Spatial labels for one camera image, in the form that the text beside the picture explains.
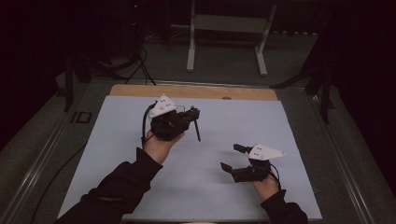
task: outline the black sleeve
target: black sleeve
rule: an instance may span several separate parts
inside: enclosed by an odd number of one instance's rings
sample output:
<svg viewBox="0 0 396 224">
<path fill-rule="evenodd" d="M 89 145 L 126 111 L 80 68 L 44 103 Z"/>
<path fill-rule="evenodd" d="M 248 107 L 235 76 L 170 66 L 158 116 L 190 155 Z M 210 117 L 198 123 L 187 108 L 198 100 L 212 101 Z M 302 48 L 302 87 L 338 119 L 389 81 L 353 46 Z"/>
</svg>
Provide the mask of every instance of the black sleeve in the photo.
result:
<svg viewBox="0 0 396 224">
<path fill-rule="evenodd" d="M 274 194 L 262 203 L 262 208 L 268 214 L 273 224 L 302 224 L 308 223 L 306 213 L 297 203 L 286 203 L 284 200 L 286 190 Z"/>
<path fill-rule="evenodd" d="M 134 211 L 143 194 L 150 189 L 151 180 L 162 168 L 138 148 L 134 163 L 125 161 L 120 164 L 55 223 L 119 224 L 123 214 Z"/>
</svg>

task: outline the metal stand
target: metal stand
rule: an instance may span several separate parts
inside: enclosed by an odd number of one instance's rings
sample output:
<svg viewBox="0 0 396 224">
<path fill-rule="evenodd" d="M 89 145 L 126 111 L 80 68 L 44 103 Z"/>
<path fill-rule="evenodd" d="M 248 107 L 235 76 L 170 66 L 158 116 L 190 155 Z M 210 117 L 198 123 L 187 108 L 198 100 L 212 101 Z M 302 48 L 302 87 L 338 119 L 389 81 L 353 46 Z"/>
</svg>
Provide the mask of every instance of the metal stand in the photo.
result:
<svg viewBox="0 0 396 224">
<path fill-rule="evenodd" d="M 265 42 L 269 35 L 275 12 L 276 6 L 271 6 L 270 15 L 265 19 L 195 14 L 195 0 L 191 0 L 191 36 L 189 55 L 187 59 L 187 71 L 192 72 L 194 70 L 195 30 L 245 32 L 262 34 L 262 42 L 255 48 L 255 52 L 260 75 L 266 77 L 267 68 L 265 66 L 262 50 L 264 49 Z"/>
</svg>

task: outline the dark background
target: dark background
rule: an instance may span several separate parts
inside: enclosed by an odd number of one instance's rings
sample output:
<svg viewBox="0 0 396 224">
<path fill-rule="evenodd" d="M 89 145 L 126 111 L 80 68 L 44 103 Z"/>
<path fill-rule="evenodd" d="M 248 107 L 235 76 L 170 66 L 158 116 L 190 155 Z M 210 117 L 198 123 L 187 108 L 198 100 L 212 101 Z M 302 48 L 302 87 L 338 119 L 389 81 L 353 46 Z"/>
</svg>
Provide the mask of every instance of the dark background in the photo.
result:
<svg viewBox="0 0 396 224">
<path fill-rule="evenodd" d="M 142 26 L 163 37 L 170 24 L 190 24 L 190 3 L 171 1 L 3 1 L 0 3 L 0 106 L 3 148 L 57 92 L 54 80 L 73 50 L 95 60 L 136 52 Z M 261 1 L 202 1 L 197 10 L 254 16 Z M 332 80 L 358 124 L 389 185 L 396 192 L 396 7 L 391 1 L 353 1 L 337 7 L 308 66 L 332 59 Z M 331 4 L 279 6 L 272 32 L 322 33 Z"/>
</svg>

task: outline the black device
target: black device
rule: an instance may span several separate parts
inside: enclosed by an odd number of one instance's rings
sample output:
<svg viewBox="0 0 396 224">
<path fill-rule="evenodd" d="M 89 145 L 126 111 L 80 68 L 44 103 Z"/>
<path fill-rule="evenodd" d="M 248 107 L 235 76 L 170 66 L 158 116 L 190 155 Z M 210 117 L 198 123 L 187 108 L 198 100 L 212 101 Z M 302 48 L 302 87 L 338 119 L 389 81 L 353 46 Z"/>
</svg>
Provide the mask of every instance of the black device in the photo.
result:
<svg viewBox="0 0 396 224">
<path fill-rule="evenodd" d="M 233 181 L 235 183 L 239 182 L 251 182 L 251 181 L 263 181 L 265 178 L 267 178 L 268 175 L 272 175 L 275 180 L 278 183 L 279 189 L 280 189 L 280 182 L 278 177 L 276 177 L 272 171 L 271 168 L 275 166 L 269 162 L 269 160 L 259 160 L 259 159 L 254 159 L 254 158 L 260 158 L 260 152 L 256 153 L 256 151 L 261 151 L 261 145 L 255 145 L 254 147 L 243 147 L 238 144 L 233 145 L 233 149 L 236 151 L 239 151 L 241 153 L 248 153 L 249 154 L 249 162 L 250 165 L 246 168 L 240 168 L 240 169 L 233 169 L 232 166 L 221 162 L 221 169 L 233 177 Z"/>
<path fill-rule="evenodd" d="M 201 141 L 196 121 L 199 118 L 199 113 L 200 111 L 193 106 L 186 112 L 177 113 L 176 110 L 172 110 L 151 120 L 151 132 L 163 140 L 172 140 L 187 131 L 190 123 L 194 122 L 198 141 Z"/>
<path fill-rule="evenodd" d="M 156 137 L 164 141 L 171 141 L 172 139 L 187 131 L 190 128 L 190 123 L 194 122 L 198 141 L 201 141 L 197 123 L 200 110 L 192 106 L 190 110 L 177 112 L 176 108 L 177 107 L 175 106 L 175 103 L 173 103 L 165 95 L 163 95 L 155 104 L 150 105 L 147 108 L 143 117 L 142 147 L 148 140 L 145 137 L 146 119 L 148 114 L 150 114 L 151 117 L 150 130 Z"/>
</svg>

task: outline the white paper sheet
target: white paper sheet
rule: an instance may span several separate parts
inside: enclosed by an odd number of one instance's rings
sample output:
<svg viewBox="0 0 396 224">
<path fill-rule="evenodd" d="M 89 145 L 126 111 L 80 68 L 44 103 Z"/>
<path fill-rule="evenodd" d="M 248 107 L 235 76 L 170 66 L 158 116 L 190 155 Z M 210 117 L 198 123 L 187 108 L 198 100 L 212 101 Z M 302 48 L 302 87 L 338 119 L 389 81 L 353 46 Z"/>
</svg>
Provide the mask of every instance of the white paper sheet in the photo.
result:
<svg viewBox="0 0 396 224">
<path fill-rule="evenodd" d="M 141 147 L 143 115 L 158 98 L 107 96 L 92 135 L 64 200 L 59 216 L 81 195 L 123 161 L 135 160 Z M 233 168 L 249 165 L 248 154 L 233 144 L 263 144 L 286 157 L 271 163 L 280 174 L 286 202 L 296 202 L 310 219 L 320 219 L 314 193 L 285 111 L 279 101 L 238 101 L 172 98 L 177 105 L 200 111 L 198 142 L 193 123 L 172 148 L 151 190 L 125 219 L 151 221 L 251 221 L 268 220 L 250 183 L 233 182 L 220 162 Z"/>
</svg>

